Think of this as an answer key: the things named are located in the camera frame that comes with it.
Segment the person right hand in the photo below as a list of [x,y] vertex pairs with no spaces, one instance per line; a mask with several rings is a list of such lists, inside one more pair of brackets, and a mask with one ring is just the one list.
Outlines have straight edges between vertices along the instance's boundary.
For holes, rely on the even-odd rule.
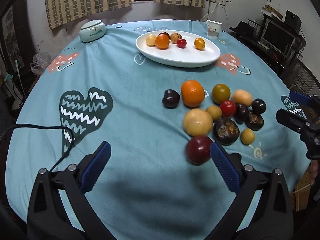
[[310,184],[313,185],[318,174],[319,161],[312,160],[310,163]]

